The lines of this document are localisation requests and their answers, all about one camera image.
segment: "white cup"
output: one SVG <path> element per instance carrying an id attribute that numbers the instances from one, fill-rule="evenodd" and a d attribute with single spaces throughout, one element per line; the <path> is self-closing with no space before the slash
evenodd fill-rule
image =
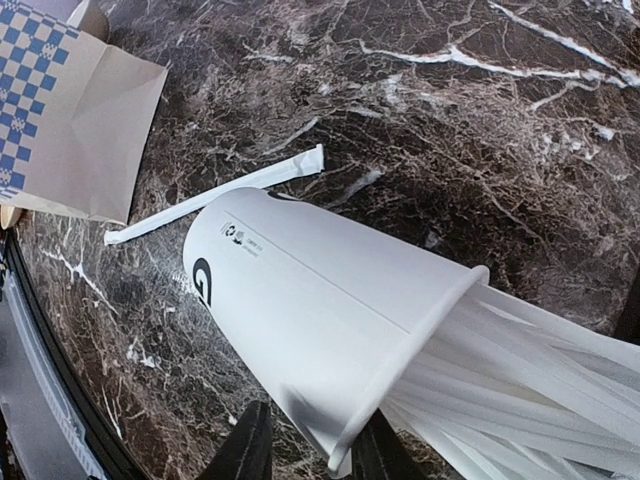
<path id="1" fill-rule="evenodd" d="M 468 269 L 310 204 L 241 188 L 189 229 L 184 266 L 222 332 L 329 471 L 456 302 Z"/>

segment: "black letter on cup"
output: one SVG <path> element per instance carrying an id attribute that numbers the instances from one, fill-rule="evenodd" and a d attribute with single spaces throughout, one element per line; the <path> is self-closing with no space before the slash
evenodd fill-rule
<path id="1" fill-rule="evenodd" d="M 193 282 L 196 284 L 196 290 L 200 292 L 202 299 L 204 300 L 204 284 L 202 280 L 198 280 L 198 272 L 203 272 L 207 277 L 207 305 L 211 306 L 211 268 L 209 263 L 204 258 L 199 258 L 196 263 L 193 264 Z"/>

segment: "paper bag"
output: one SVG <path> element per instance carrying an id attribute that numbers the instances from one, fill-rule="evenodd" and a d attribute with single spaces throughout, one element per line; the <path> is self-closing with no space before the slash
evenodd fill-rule
<path id="1" fill-rule="evenodd" d="M 124 224 L 165 68 L 0 0 L 0 203 Z"/>

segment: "brown marble surface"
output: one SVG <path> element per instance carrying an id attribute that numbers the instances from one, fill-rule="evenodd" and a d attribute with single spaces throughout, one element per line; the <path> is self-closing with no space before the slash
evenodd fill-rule
<path id="1" fill-rule="evenodd" d="M 278 188 L 608 333 L 639 265 L 640 37 L 625 0 L 103 0 L 110 42 L 167 65 L 131 222 L 322 143 Z M 153 478 L 192 478 L 266 399 L 182 271 L 193 216 L 105 247 L 19 238 L 83 380 Z M 429 449 L 414 454 L 449 469 Z M 323 467 L 282 415 L 276 478 Z"/>

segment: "brown paper bag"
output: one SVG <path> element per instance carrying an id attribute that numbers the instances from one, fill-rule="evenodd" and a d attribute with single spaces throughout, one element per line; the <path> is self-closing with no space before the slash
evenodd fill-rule
<path id="1" fill-rule="evenodd" d="M 0 203 L 124 224 L 167 75 L 0 0 Z"/>

